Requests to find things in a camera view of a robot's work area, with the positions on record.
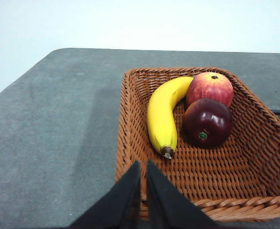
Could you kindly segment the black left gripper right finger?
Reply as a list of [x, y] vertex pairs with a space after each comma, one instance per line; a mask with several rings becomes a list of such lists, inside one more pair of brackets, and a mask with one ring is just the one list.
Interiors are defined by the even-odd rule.
[[147, 202], [153, 229], [217, 229], [218, 224], [181, 194], [153, 161], [147, 162]]

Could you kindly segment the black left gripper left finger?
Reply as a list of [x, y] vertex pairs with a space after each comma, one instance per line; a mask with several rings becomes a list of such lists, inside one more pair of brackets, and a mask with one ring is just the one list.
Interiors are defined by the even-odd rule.
[[71, 229], [134, 229], [140, 209], [140, 163], [134, 162], [98, 202], [76, 219]]

